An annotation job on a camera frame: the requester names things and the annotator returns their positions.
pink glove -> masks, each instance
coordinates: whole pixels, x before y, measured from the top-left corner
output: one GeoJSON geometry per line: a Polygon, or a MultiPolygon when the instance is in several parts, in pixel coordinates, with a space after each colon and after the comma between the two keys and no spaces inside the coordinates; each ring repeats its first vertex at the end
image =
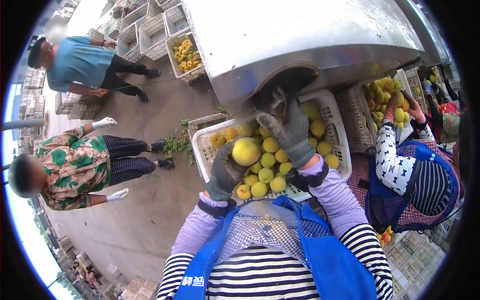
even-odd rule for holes
{"type": "Polygon", "coordinates": [[[398,98],[398,95],[396,93],[393,93],[390,99],[388,100],[387,107],[385,108],[384,120],[389,120],[392,123],[393,123],[393,120],[395,120],[394,115],[395,115],[397,98],[398,98]]]}
{"type": "Polygon", "coordinates": [[[425,122],[425,115],[423,114],[423,112],[421,111],[420,109],[420,105],[419,103],[413,99],[412,97],[410,97],[410,95],[405,92],[405,91],[402,91],[402,94],[403,94],[403,97],[405,97],[405,99],[408,101],[408,103],[410,104],[410,109],[408,110],[408,113],[410,115],[412,115],[412,117],[419,123],[419,124],[422,124],[425,122]]]}

sky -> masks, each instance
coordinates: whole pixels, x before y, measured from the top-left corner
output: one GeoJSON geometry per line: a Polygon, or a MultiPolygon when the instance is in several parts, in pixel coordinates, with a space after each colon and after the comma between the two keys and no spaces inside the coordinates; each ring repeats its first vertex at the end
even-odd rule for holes
{"type": "MultiPolygon", "coordinates": [[[[82,0],[68,22],[68,35],[84,36],[91,27],[97,28],[102,22],[98,20],[98,16],[106,3],[107,0],[82,0]]],[[[11,120],[13,97],[20,93],[20,86],[12,85],[11,87],[12,88],[8,93],[8,102],[5,106],[4,121],[11,120]]],[[[54,96],[55,93],[56,92],[53,92],[46,87],[42,94],[46,96],[54,96]]],[[[12,131],[2,131],[2,165],[9,164],[13,161],[13,149],[16,148],[17,141],[12,141],[12,131]]],[[[4,171],[3,173],[5,180],[7,179],[7,172],[8,171],[4,171]]],[[[36,272],[45,283],[45,286],[48,286],[57,278],[57,272],[60,271],[60,267],[50,253],[47,243],[39,233],[38,227],[33,221],[34,212],[28,205],[27,199],[15,195],[9,185],[5,185],[5,191],[7,193],[7,203],[13,217],[13,222],[20,241],[23,243],[24,250],[34,266],[34,269],[36,269],[36,272]]],[[[72,299],[70,292],[59,283],[54,283],[49,290],[57,299],[72,299]]]]}

rope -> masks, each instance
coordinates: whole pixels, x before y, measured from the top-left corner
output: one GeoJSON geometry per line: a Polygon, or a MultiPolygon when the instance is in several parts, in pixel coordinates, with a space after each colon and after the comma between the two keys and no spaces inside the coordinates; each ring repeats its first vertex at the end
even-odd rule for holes
{"type": "MultiPolygon", "coordinates": [[[[138,86],[138,85],[143,85],[143,84],[156,84],[156,83],[159,83],[159,82],[164,82],[164,81],[172,81],[172,80],[178,80],[179,78],[174,78],[174,79],[164,79],[164,80],[157,80],[157,81],[150,81],[150,82],[144,82],[144,83],[141,83],[141,84],[131,84],[131,86],[138,86]]],[[[115,91],[115,90],[118,90],[118,89],[121,89],[121,88],[125,88],[125,86],[122,86],[122,87],[117,87],[117,88],[114,88],[114,89],[111,89],[111,90],[108,90],[109,92],[110,91],[115,91]]],[[[87,97],[84,97],[84,98],[81,98],[81,99],[78,99],[77,101],[75,102],[72,102],[71,104],[75,104],[77,102],[79,102],[80,100],[83,101],[85,99],[88,99],[90,97],[94,97],[95,95],[88,95],[87,97]]]]}

concrete floor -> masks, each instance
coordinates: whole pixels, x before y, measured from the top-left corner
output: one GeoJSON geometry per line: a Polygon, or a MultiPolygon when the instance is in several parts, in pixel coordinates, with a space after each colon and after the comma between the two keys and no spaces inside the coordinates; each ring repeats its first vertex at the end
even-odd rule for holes
{"type": "MultiPolygon", "coordinates": [[[[155,62],[144,58],[140,63],[159,68],[162,75],[147,79],[128,74],[125,81],[140,84],[175,78],[168,57],[155,62]]],[[[180,129],[179,119],[208,116],[217,109],[218,99],[206,78],[192,86],[174,80],[141,87],[150,95],[147,104],[120,92],[108,95],[96,120],[109,116],[118,125],[93,134],[131,137],[151,143],[171,135],[176,126],[180,129]]],[[[78,120],[66,121],[65,116],[55,116],[53,112],[48,137],[61,132],[60,128],[65,130],[69,125],[79,124],[78,120]]],[[[149,153],[144,156],[152,160],[158,157],[149,153]]],[[[130,193],[123,201],[67,212],[47,208],[51,223],[58,224],[59,234],[67,235],[77,250],[86,251],[95,267],[112,284],[117,281],[107,272],[110,264],[118,267],[128,282],[137,275],[160,282],[177,233],[205,185],[196,165],[189,166],[184,155],[176,158],[174,170],[157,169],[151,176],[99,192],[108,194],[129,188],[130,193]]]]}

stainless steel machine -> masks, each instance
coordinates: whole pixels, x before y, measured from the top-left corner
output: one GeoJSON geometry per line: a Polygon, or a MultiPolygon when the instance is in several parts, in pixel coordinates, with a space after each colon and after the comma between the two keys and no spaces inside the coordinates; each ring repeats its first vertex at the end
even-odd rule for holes
{"type": "Polygon", "coordinates": [[[408,21],[412,24],[423,47],[420,64],[425,67],[432,67],[439,64],[449,65],[452,63],[448,47],[440,35],[434,22],[433,16],[424,14],[421,5],[417,6],[416,0],[395,0],[403,11],[408,21]]]}
{"type": "Polygon", "coordinates": [[[318,74],[301,94],[378,77],[424,48],[394,0],[182,0],[220,103],[245,111],[271,78],[318,74]]]}

